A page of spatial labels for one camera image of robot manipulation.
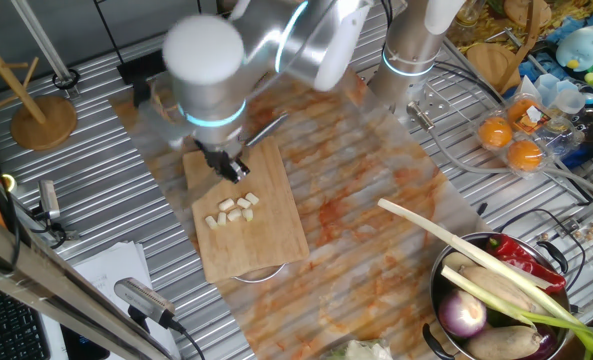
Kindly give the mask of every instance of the stainless steel pot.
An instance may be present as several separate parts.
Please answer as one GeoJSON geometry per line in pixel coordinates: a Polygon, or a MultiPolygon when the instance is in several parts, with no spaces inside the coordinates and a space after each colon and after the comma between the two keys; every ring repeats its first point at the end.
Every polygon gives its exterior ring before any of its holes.
{"type": "MultiPolygon", "coordinates": [[[[470,243],[472,243],[480,248],[484,248],[485,244],[486,244],[487,240],[490,238],[490,236],[495,235],[495,234],[497,234],[497,233],[492,233],[492,232],[474,233],[474,234],[469,234],[469,235],[463,236],[462,239],[469,241],[470,243]]],[[[540,255],[540,253],[538,251],[536,251],[534,248],[532,248],[531,246],[525,244],[524,242],[522,242],[518,239],[515,239],[515,238],[512,238],[512,239],[514,239],[514,241],[516,241],[520,246],[522,246],[523,249],[525,249],[525,251],[527,251],[532,257],[534,257],[534,259],[536,259],[536,261],[540,265],[542,265],[552,271],[556,271],[551,266],[551,264],[544,257],[542,257],[540,255]]],[[[543,246],[543,247],[545,247],[547,249],[547,251],[550,252],[552,257],[554,257],[559,263],[561,263],[562,269],[567,269],[566,260],[564,259],[564,257],[562,257],[562,253],[560,253],[560,251],[558,249],[556,249],[553,245],[551,245],[549,243],[547,244],[547,246],[543,246]]],[[[429,296],[432,300],[432,307],[434,308],[434,314],[436,315],[437,319],[438,319],[438,307],[440,305],[440,301],[445,297],[445,295],[447,295],[452,289],[454,289],[454,285],[451,284],[449,282],[449,280],[445,279],[444,277],[442,277],[440,275],[440,270],[442,269],[441,263],[443,262],[443,259],[445,258],[445,256],[449,255],[450,253],[452,253],[454,251],[456,251],[456,250],[454,250],[451,246],[446,247],[438,255],[438,258],[436,259],[436,262],[434,263],[434,268],[432,269],[432,274],[430,277],[429,296]]],[[[558,294],[552,295],[552,298],[569,311],[569,299],[567,297],[567,292],[560,291],[558,294]]],[[[443,329],[443,332],[445,332],[445,335],[447,335],[447,338],[449,339],[449,341],[456,347],[456,349],[458,349],[459,352],[461,352],[463,355],[467,356],[468,358],[470,358],[472,360],[477,360],[472,355],[467,353],[467,351],[465,351],[465,349],[463,348],[464,343],[462,341],[459,341],[456,338],[452,337],[447,331],[445,331],[445,328],[443,327],[442,324],[440,324],[440,327],[441,327],[441,329],[443,329]]],[[[567,336],[567,333],[569,332],[569,330],[567,330],[567,329],[558,329],[558,328],[554,328],[554,331],[556,332],[556,336],[558,338],[558,343],[556,345],[556,350],[554,351],[554,353],[552,355],[550,355],[547,358],[547,360],[553,359],[554,356],[558,353],[558,351],[560,351],[560,349],[563,347],[563,344],[565,343],[565,337],[567,336]]],[[[436,354],[436,356],[438,356],[439,359],[441,359],[441,360],[454,360],[455,359],[454,357],[456,354],[450,355],[445,350],[443,350],[443,347],[441,346],[440,342],[438,340],[436,340],[436,338],[434,338],[434,336],[431,334],[428,324],[425,324],[425,326],[423,327],[423,337],[425,338],[427,345],[429,345],[430,349],[432,349],[432,351],[436,354]]]]}

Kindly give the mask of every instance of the red chili pepper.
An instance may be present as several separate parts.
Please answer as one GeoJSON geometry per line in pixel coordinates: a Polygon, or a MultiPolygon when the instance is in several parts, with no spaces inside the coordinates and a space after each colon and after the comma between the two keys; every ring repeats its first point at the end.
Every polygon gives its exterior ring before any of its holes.
{"type": "Polygon", "coordinates": [[[499,256],[513,256],[534,261],[534,258],[525,251],[516,241],[505,234],[496,234],[487,242],[487,252],[499,256]]]}
{"type": "Polygon", "coordinates": [[[515,256],[499,256],[498,260],[506,262],[511,266],[515,266],[552,284],[544,290],[547,294],[563,290],[567,284],[567,281],[565,281],[565,278],[562,275],[559,275],[558,273],[551,271],[544,266],[535,263],[534,261],[518,258],[515,256]]]}

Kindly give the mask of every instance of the blue led ring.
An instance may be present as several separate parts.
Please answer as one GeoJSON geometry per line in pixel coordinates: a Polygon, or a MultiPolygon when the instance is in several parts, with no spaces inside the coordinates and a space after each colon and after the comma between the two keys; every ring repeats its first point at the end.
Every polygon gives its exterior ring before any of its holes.
{"type": "Polygon", "coordinates": [[[178,104],[178,112],[180,112],[180,114],[182,116],[185,117],[185,119],[187,119],[187,121],[189,121],[190,123],[196,125],[196,126],[201,126],[201,127],[221,127],[221,126],[225,126],[231,122],[233,122],[234,120],[236,120],[240,114],[243,113],[243,110],[245,110],[245,105],[247,105],[247,100],[243,101],[243,105],[240,107],[240,109],[238,109],[238,111],[236,111],[232,116],[229,116],[225,119],[222,120],[201,120],[201,119],[197,119],[189,114],[185,114],[185,112],[183,111],[183,108],[180,106],[180,104],[178,104]]]}
{"type": "Polygon", "coordinates": [[[432,66],[430,66],[429,69],[427,69],[425,71],[418,72],[418,73],[408,73],[408,72],[400,71],[400,70],[396,69],[395,67],[393,67],[392,64],[389,63],[389,61],[387,61],[387,57],[385,57],[385,52],[383,52],[383,61],[385,62],[385,65],[387,65],[387,67],[390,68],[393,72],[395,72],[398,75],[402,75],[402,76],[425,75],[434,67],[434,64],[432,64],[432,66]]]}

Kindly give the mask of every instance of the keyboard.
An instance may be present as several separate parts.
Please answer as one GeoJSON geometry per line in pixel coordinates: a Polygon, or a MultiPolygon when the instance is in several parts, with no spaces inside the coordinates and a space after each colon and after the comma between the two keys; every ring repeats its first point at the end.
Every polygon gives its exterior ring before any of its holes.
{"type": "Polygon", "coordinates": [[[0,292],[0,360],[47,360],[38,312],[0,292]]]}

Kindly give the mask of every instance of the wooden cutting board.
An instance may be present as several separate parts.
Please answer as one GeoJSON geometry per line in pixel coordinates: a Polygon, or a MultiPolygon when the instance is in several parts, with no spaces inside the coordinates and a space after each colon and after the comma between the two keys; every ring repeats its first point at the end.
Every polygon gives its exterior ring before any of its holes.
{"type": "MultiPolygon", "coordinates": [[[[192,174],[203,173],[196,168],[200,166],[197,164],[205,164],[201,152],[183,156],[190,188],[196,184],[192,174]]],[[[251,172],[245,179],[236,185],[221,181],[192,205],[205,279],[210,283],[309,256],[303,226],[274,138],[268,137],[252,148],[246,164],[251,172]],[[216,230],[207,226],[205,218],[210,215],[217,218],[220,202],[228,198],[236,201],[248,192],[260,199],[252,206],[254,220],[247,222],[239,218],[216,230]]]]}

